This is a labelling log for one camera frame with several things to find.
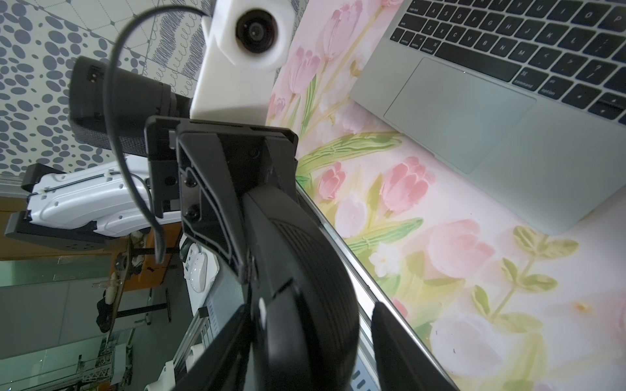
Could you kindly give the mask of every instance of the black cable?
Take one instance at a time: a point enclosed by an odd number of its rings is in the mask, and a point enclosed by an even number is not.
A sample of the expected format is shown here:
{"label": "black cable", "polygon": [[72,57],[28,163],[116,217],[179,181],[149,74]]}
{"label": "black cable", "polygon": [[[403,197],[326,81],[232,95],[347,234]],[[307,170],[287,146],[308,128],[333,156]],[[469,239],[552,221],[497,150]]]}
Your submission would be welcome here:
{"label": "black cable", "polygon": [[128,186],[131,198],[139,208],[141,214],[148,220],[152,229],[155,232],[155,260],[157,264],[161,264],[165,261],[165,234],[163,227],[158,223],[157,217],[150,211],[145,201],[139,194],[135,182],[132,180],[132,176],[126,160],[124,159],[124,152],[122,151],[120,137],[118,136],[117,123],[115,122],[115,114],[113,112],[113,91],[115,90],[115,69],[120,59],[120,54],[124,48],[124,43],[128,40],[130,34],[139,25],[148,19],[161,14],[169,13],[172,11],[186,11],[200,16],[208,16],[203,11],[190,6],[162,6],[153,9],[149,9],[144,13],[137,15],[137,17],[131,20],[121,31],[117,41],[113,44],[111,49],[111,55],[109,56],[109,64],[106,67],[105,85],[103,92],[103,111],[105,115],[106,132],[109,136],[109,144],[111,150],[115,155],[118,165],[120,166],[120,175],[124,178],[124,182]]}

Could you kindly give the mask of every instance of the dot pattern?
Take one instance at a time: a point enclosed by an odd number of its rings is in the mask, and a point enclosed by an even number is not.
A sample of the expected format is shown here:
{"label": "dot pattern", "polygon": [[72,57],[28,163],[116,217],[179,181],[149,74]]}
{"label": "dot pattern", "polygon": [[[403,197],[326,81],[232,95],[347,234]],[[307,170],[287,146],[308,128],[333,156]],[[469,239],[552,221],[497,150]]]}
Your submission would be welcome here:
{"label": "dot pattern", "polygon": [[[107,63],[123,26],[164,4],[211,9],[210,0],[0,0],[0,173],[23,175],[35,162],[79,171],[113,160],[74,139],[71,71],[78,56]],[[161,14],[132,34],[118,65],[193,96],[203,52],[198,16]]]}

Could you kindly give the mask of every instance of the floral desk mat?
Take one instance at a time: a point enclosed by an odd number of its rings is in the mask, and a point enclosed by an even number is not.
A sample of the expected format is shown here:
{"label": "floral desk mat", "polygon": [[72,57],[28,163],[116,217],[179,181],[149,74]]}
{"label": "floral desk mat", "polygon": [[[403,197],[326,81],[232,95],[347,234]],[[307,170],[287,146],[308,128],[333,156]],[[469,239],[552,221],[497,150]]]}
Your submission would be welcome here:
{"label": "floral desk mat", "polygon": [[308,4],[267,118],[298,182],[461,390],[625,390],[626,189],[544,235],[351,101],[400,5]]}

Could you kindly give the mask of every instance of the camera lens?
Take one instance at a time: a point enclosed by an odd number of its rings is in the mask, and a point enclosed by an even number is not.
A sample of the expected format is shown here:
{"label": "camera lens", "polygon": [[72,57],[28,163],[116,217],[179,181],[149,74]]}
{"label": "camera lens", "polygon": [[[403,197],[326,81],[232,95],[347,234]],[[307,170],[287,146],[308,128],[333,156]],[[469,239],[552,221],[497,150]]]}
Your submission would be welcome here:
{"label": "camera lens", "polygon": [[245,13],[237,21],[237,39],[247,51],[263,53],[268,51],[276,38],[276,23],[272,15],[254,9]]}

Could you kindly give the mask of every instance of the laptop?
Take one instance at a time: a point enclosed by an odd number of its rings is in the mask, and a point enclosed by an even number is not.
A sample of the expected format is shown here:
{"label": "laptop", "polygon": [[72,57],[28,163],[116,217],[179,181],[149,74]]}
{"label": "laptop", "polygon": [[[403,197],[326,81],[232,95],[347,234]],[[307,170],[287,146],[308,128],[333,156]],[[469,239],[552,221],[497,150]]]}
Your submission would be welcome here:
{"label": "laptop", "polygon": [[537,230],[626,184],[626,0],[405,0],[351,97]]}

